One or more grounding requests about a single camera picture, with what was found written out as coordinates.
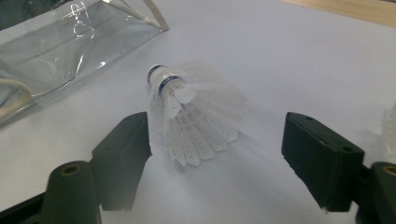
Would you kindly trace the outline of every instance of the transparent plastic packaging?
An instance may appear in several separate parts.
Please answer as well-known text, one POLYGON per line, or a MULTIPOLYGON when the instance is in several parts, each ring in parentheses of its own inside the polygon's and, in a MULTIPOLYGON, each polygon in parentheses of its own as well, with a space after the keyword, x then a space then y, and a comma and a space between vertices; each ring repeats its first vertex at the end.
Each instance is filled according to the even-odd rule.
POLYGON ((150 0, 146 10, 123 0, 10 4, 0 15, 0 124, 167 30, 150 0))
POLYGON ((238 138, 246 97, 204 63, 154 65, 148 73, 150 115, 165 149, 181 165, 198 166, 238 138))

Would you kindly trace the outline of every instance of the plastic bag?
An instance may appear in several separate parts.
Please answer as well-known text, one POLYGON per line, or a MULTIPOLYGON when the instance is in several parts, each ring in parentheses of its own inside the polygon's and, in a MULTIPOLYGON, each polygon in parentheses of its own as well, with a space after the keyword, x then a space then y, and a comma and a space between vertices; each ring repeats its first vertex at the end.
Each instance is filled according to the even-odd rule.
POLYGON ((2 1, 0 124, 167 30, 144 2, 146 11, 123 0, 2 1))

